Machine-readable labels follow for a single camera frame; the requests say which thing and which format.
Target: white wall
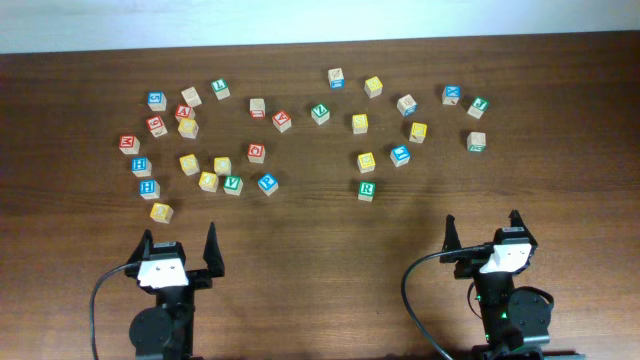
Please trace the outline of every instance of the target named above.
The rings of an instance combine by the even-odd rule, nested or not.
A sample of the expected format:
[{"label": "white wall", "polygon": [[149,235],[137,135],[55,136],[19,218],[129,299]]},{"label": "white wall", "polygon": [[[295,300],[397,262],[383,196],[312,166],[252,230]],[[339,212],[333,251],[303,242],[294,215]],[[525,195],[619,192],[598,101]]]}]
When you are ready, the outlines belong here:
[{"label": "white wall", "polygon": [[0,53],[640,29],[640,0],[6,0]]}]

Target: brown table surface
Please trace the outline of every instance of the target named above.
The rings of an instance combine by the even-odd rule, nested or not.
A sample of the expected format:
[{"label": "brown table surface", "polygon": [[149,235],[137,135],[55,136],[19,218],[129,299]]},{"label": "brown table surface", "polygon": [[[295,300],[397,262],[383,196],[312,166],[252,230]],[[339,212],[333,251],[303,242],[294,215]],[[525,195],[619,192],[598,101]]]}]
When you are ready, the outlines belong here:
[{"label": "brown table surface", "polygon": [[[342,67],[346,88],[331,91],[327,70]],[[364,80],[377,75],[381,96]],[[549,350],[593,359],[640,355],[640,35],[502,36],[243,46],[0,57],[0,357],[87,359],[88,303],[100,275],[124,263],[144,229],[181,241],[189,269],[215,221],[227,275],[196,295],[195,353],[212,358],[376,358],[428,355],[433,348],[407,315],[400,278],[442,246],[445,217],[457,218],[464,246],[493,239],[519,209],[540,247],[516,285],[552,293]],[[231,97],[210,82],[224,77]],[[441,105],[444,84],[460,84],[464,106]],[[177,132],[180,91],[195,86],[196,140]],[[148,91],[161,90],[169,134],[153,138]],[[418,110],[403,119],[396,101]],[[491,102],[481,120],[472,97]],[[252,120],[248,99],[267,114],[285,109],[279,133]],[[310,108],[324,103],[328,123]],[[351,115],[369,132],[353,135]],[[408,142],[411,122],[429,126]],[[469,153],[470,131],[487,134]],[[135,134],[153,163],[171,224],[149,218],[153,200],[137,192],[132,156],[117,147]],[[263,165],[247,145],[266,145]],[[406,144],[407,166],[391,147]],[[376,169],[360,174],[359,153]],[[178,157],[202,170],[229,156],[245,184],[240,197],[200,190]],[[257,179],[271,172],[271,197]],[[361,180],[375,200],[357,200]],[[408,286],[419,317],[447,349],[484,343],[467,308],[468,281],[453,265],[427,263]],[[154,304],[118,275],[98,293],[97,342],[104,359],[132,358],[130,321]]]}]

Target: wooden block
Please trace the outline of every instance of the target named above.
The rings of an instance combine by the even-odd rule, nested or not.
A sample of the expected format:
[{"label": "wooden block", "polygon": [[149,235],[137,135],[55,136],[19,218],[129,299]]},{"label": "wooden block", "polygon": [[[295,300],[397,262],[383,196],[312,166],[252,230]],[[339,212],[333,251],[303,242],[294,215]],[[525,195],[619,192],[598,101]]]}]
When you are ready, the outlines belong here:
[{"label": "wooden block", "polygon": [[318,104],[313,109],[311,109],[311,117],[315,120],[318,125],[324,124],[329,117],[331,116],[331,112],[329,112],[329,108],[324,104]]},{"label": "wooden block", "polygon": [[373,171],[376,168],[376,161],[373,159],[373,153],[364,153],[358,155],[358,169],[364,174]]},{"label": "wooden block", "polygon": [[476,119],[480,119],[482,114],[487,111],[488,107],[489,102],[487,100],[483,98],[476,98],[473,101],[473,104],[471,104],[471,106],[469,107],[469,111],[467,111],[467,114],[473,116]]},{"label": "wooden block", "polygon": [[484,133],[472,132],[467,137],[467,150],[471,152],[483,152],[487,147],[487,137]]},{"label": "wooden block", "polygon": [[176,120],[178,122],[182,121],[182,119],[195,119],[196,112],[193,111],[191,106],[187,105],[178,105],[178,110],[176,110]]},{"label": "wooden block", "polygon": [[157,222],[168,224],[171,222],[173,209],[166,204],[155,203],[151,208],[151,218]]},{"label": "wooden block", "polygon": [[422,144],[425,136],[427,136],[426,124],[413,123],[413,125],[411,125],[411,134],[409,135],[409,141]]},{"label": "wooden block", "polygon": [[377,76],[374,76],[364,82],[364,91],[367,93],[369,98],[376,97],[382,94],[382,82]]},{"label": "wooden block", "polygon": [[249,100],[249,113],[252,118],[263,118],[265,114],[264,99]]},{"label": "wooden block", "polygon": [[151,131],[151,135],[154,137],[162,136],[167,133],[167,127],[164,125],[164,121],[160,116],[154,116],[147,119],[147,127]]},{"label": "wooden block", "polygon": [[344,74],[341,68],[329,70],[329,86],[332,89],[344,88]]},{"label": "wooden block", "polygon": [[137,177],[151,176],[151,161],[147,158],[131,159],[131,172]]},{"label": "wooden block", "polygon": [[149,199],[158,199],[160,197],[160,185],[155,180],[140,181],[140,196]]},{"label": "wooden block", "polygon": [[167,98],[160,91],[150,92],[149,97],[147,98],[147,104],[151,111],[167,110]]},{"label": "wooden block", "polygon": [[231,175],[231,160],[228,157],[213,159],[213,171],[215,171],[218,176]]},{"label": "wooden block", "polygon": [[224,192],[229,195],[240,196],[242,179],[239,176],[227,176],[224,181]]},{"label": "wooden block", "polygon": [[354,134],[366,134],[369,129],[367,114],[358,114],[351,117],[351,127]]},{"label": "wooden block", "polygon": [[249,152],[247,157],[252,163],[263,164],[267,151],[262,144],[249,144]]},{"label": "wooden block", "polygon": [[120,150],[127,155],[135,155],[140,151],[140,141],[133,135],[123,135],[120,137]]},{"label": "wooden block", "polygon": [[202,100],[200,100],[200,96],[198,96],[198,92],[193,86],[186,90],[183,90],[182,97],[184,98],[184,101],[187,103],[187,105],[191,107],[196,107],[202,104]]},{"label": "wooden block", "polygon": [[219,79],[211,83],[211,87],[213,88],[213,93],[216,94],[218,100],[222,100],[226,97],[231,96],[231,92],[229,92],[229,86],[224,79]]},{"label": "wooden block", "polygon": [[198,136],[199,129],[198,123],[191,119],[183,119],[180,122],[180,126],[178,126],[178,132],[180,132],[180,135],[189,139],[195,139],[196,136]]},{"label": "wooden block", "polygon": [[198,159],[193,154],[186,155],[180,158],[180,167],[182,167],[182,171],[184,171],[187,176],[197,174],[200,172],[200,165],[198,164]]},{"label": "wooden block", "polygon": [[409,116],[416,112],[416,110],[418,109],[418,104],[415,100],[413,100],[411,95],[405,95],[398,99],[397,108],[402,116]]},{"label": "wooden block", "polygon": [[373,201],[373,195],[376,193],[376,184],[372,182],[362,181],[358,188],[358,200]]},{"label": "wooden block", "polygon": [[258,186],[267,196],[271,196],[271,194],[278,190],[278,181],[273,175],[265,174],[265,176],[258,180]]},{"label": "wooden block", "polygon": [[411,159],[411,154],[406,146],[400,145],[397,148],[391,150],[391,161],[396,167],[407,164]]},{"label": "wooden block", "polygon": [[273,115],[273,126],[276,129],[280,130],[280,132],[285,132],[288,128],[291,127],[291,116],[284,112],[283,110],[278,111],[275,115]]},{"label": "wooden block", "polygon": [[447,85],[442,92],[442,105],[456,105],[460,100],[460,86]]},{"label": "wooden block", "polygon": [[218,190],[218,183],[218,175],[203,171],[202,175],[200,175],[198,185],[200,185],[200,188],[204,191],[216,192]]}]

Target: toy block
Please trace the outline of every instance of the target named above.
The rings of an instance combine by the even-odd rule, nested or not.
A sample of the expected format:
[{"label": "toy block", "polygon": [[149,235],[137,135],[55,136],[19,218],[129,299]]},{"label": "toy block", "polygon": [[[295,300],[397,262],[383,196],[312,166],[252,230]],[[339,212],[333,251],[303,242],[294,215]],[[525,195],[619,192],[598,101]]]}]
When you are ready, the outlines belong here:
[{"label": "toy block", "polygon": [[184,101],[187,102],[187,105],[191,107],[196,107],[202,104],[202,100],[200,100],[200,96],[198,96],[198,92],[193,86],[183,90],[182,97],[184,98]]},{"label": "toy block", "polygon": [[263,164],[264,157],[267,154],[264,149],[264,145],[261,144],[249,144],[249,152],[247,153],[247,157],[249,161],[252,163]]},{"label": "toy block", "polygon": [[341,68],[329,70],[329,86],[332,89],[344,88],[344,74],[342,74]]},{"label": "toy block", "polygon": [[140,181],[140,196],[149,200],[160,197],[160,185],[155,180]]},{"label": "toy block", "polygon": [[377,76],[374,76],[364,82],[364,91],[367,93],[369,98],[376,97],[382,94],[382,82]]},{"label": "toy block", "polygon": [[178,110],[176,110],[176,120],[178,120],[178,122],[182,121],[182,119],[195,119],[196,118],[196,112],[193,111],[193,108],[191,106],[186,106],[186,105],[178,105]]},{"label": "toy block", "polygon": [[406,95],[398,99],[397,108],[402,116],[409,116],[416,112],[416,109],[418,109],[418,104],[415,100],[413,100],[411,95]]},{"label": "toy block", "polygon": [[393,165],[396,167],[408,163],[410,159],[411,154],[409,153],[409,149],[404,145],[400,145],[391,150],[391,161],[393,161]]},{"label": "toy block", "polygon": [[285,132],[291,127],[291,116],[283,110],[278,111],[277,114],[273,115],[273,126],[280,132]]},{"label": "toy block", "polygon": [[376,161],[373,159],[373,153],[365,153],[358,155],[358,169],[364,174],[373,171],[376,168]]},{"label": "toy block", "polygon": [[186,155],[180,158],[180,167],[182,167],[182,171],[184,171],[187,176],[197,174],[200,172],[200,165],[198,165],[198,159],[196,156]]},{"label": "toy block", "polygon": [[213,171],[215,171],[218,176],[231,175],[231,160],[228,157],[213,159]]},{"label": "toy block", "polygon": [[157,222],[168,224],[171,222],[173,209],[169,205],[155,203],[151,208],[151,218]]},{"label": "toy block", "polygon": [[216,94],[218,100],[231,96],[231,92],[229,92],[229,85],[227,85],[227,82],[224,81],[224,79],[212,82],[211,87],[213,88],[213,93]]},{"label": "toy block", "polygon": [[224,181],[224,192],[229,195],[240,196],[242,191],[242,179],[239,176],[227,176]]},{"label": "toy block", "polygon": [[442,105],[456,105],[460,100],[460,86],[447,85],[442,92]]},{"label": "toy block", "polygon": [[315,120],[318,125],[322,125],[325,121],[329,120],[331,116],[331,112],[329,112],[329,108],[324,104],[318,104],[316,107],[311,109],[311,117]]},{"label": "toy block", "polygon": [[164,121],[160,116],[154,116],[151,119],[147,119],[147,127],[151,131],[151,135],[159,137],[167,133],[167,127],[164,126]]},{"label": "toy block", "polygon": [[373,195],[376,193],[376,184],[362,181],[358,188],[358,200],[373,201]]},{"label": "toy block", "polygon": [[251,99],[249,100],[249,113],[252,118],[264,117],[265,105],[264,99]]},{"label": "toy block", "polygon": [[273,175],[266,174],[258,180],[258,186],[267,196],[271,196],[271,194],[278,190],[278,180],[276,180]]},{"label": "toy block", "polygon": [[351,127],[354,134],[366,134],[369,129],[367,114],[358,114],[351,117]]},{"label": "toy block", "polygon": [[127,155],[135,155],[140,151],[140,141],[133,135],[120,136],[120,150]]},{"label": "toy block", "polygon": [[147,158],[131,159],[131,172],[137,177],[151,176],[151,161]]},{"label": "toy block", "polygon": [[473,116],[476,119],[480,119],[480,117],[482,116],[482,114],[484,114],[488,107],[489,102],[487,100],[483,98],[476,98],[473,101],[473,104],[471,104],[471,106],[469,107],[469,111],[467,111],[467,114]]},{"label": "toy block", "polygon": [[487,147],[487,137],[484,133],[472,132],[467,137],[467,150],[471,152],[483,152]]},{"label": "toy block", "polygon": [[160,91],[150,92],[147,98],[147,104],[151,111],[167,110],[167,98],[164,96],[164,93]]},{"label": "toy block", "polygon": [[200,185],[200,188],[204,191],[216,192],[218,190],[218,183],[218,175],[203,171],[202,175],[200,175],[198,185]]},{"label": "toy block", "polygon": [[427,136],[426,124],[413,123],[413,125],[411,125],[411,134],[409,135],[409,141],[422,144],[425,136]]},{"label": "toy block", "polygon": [[195,139],[198,135],[199,129],[198,123],[191,119],[183,119],[180,122],[180,126],[178,126],[178,132],[180,132],[180,135],[189,139]]}]

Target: wooden table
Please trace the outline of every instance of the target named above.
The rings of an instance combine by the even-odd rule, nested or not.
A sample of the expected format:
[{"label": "wooden table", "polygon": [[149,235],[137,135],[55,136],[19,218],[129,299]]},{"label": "wooden table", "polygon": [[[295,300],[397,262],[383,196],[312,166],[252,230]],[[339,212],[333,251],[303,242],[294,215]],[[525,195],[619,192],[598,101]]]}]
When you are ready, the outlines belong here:
[{"label": "wooden table", "polygon": [[[346,88],[331,91],[327,70],[342,67]],[[369,99],[377,75],[383,94]],[[181,241],[189,269],[201,259],[210,221],[218,227],[227,275],[197,294],[195,353],[205,358],[378,358],[428,355],[409,319],[400,278],[411,262],[442,246],[445,216],[457,218],[464,246],[493,239],[519,209],[540,247],[516,285],[556,298],[553,349],[592,359],[640,354],[640,36],[638,33],[504,36],[321,45],[221,47],[0,57],[2,144],[0,357],[87,359],[89,294],[97,278],[127,260],[144,229]],[[224,77],[231,97],[210,82]],[[444,84],[462,85],[491,105],[481,120],[442,106]],[[172,111],[195,86],[200,132],[182,138]],[[148,91],[161,90],[169,134],[151,136]],[[418,111],[403,119],[400,96]],[[248,99],[268,114],[285,109],[293,127],[252,120]],[[318,126],[310,108],[331,110]],[[355,136],[351,115],[369,114]],[[408,142],[425,122],[424,144]],[[470,131],[487,150],[469,153]],[[137,193],[131,156],[118,137],[134,133],[153,163],[161,200],[175,209],[153,222],[153,201]],[[267,148],[264,165],[246,158]],[[394,168],[389,150],[407,144]],[[356,156],[377,165],[361,175]],[[245,186],[240,197],[205,193],[178,157],[203,170],[229,156]],[[257,179],[280,189],[266,197]],[[361,180],[377,184],[357,200]],[[409,297],[447,349],[484,342],[466,305],[467,281],[453,266],[419,268]],[[133,358],[133,317],[154,299],[119,275],[98,294],[98,349]]]}]

